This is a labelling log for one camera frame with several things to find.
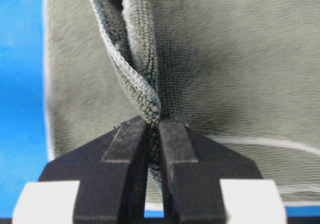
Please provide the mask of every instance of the fabric texture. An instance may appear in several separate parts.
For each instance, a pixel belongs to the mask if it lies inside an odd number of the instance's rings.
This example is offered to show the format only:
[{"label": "fabric texture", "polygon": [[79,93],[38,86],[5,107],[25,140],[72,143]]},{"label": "fabric texture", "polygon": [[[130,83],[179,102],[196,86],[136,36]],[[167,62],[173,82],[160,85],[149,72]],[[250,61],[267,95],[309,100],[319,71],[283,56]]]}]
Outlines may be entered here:
[{"label": "fabric texture", "polygon": [[252,158],[286,203],[320,200],[320,0],[47,0],[46,9],[55,156],[139,113],[152,126],[156,176],[157,124],[171,116]]}]

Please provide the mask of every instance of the white pad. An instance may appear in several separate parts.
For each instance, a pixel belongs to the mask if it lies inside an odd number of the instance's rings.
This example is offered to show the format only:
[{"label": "white pad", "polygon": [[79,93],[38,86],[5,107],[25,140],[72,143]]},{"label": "white pad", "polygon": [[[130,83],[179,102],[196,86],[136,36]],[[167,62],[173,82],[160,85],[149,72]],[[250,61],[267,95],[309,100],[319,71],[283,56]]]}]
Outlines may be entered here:
[{"label": "white pad", "polygon": [[29,182],[15,206],[12,224],[72,224],[80,181]]},{"label": "white pad", "polygon": [[220,179],[227,224],[285,224],[285,207],[273,180]]}]

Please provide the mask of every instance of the blue surface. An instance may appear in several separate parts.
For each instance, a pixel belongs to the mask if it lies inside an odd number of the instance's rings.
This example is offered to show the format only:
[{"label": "blue surface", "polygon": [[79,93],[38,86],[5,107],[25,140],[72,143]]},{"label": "blue surface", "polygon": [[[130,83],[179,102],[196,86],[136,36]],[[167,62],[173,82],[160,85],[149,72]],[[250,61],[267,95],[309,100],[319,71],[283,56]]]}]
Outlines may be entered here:
[{"label": "blue surface", "polygon": [[320,216],[320,206],[287,206],[287,216]]},{"label": "blue surface", "polygon": [[146,218],[162,218],[164,212],[160,210],[145,210],[144,213]]},{"label": "blue surface", "polygon": [[42,0],[0,0],[0,217],[47,162]]}]

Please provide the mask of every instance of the gray towel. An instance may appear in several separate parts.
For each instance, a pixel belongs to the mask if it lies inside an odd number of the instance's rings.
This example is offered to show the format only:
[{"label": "gray towel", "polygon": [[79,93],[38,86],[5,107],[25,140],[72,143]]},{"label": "gray towel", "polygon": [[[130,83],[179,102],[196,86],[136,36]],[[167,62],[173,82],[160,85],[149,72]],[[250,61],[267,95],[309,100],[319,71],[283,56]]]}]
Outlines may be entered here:
[{"label": "gray towel", "polygon": [[45,4],[52,157],[139,113],[156,175],[171,116],[254,159],[287,205],[318,203],[320,0]]}]

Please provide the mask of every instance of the black plastic jaw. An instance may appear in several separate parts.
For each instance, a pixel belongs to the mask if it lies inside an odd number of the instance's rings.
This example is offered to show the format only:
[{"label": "black plastic jaw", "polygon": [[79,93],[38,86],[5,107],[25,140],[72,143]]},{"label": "black plastic jaw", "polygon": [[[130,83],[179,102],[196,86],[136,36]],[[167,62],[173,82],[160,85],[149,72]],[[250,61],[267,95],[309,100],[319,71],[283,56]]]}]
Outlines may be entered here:
[{"label": "black plastic jaw", "polygon": [[[161,121],[159,131],[164,218],[143,217],[148,126],[140,117],[51,161],[39,181],[80,181],[74,224],[226,223],[220,179],[262,178],[256,164],[174,119]],[[320,223],[320,217],[288,223]]]}]

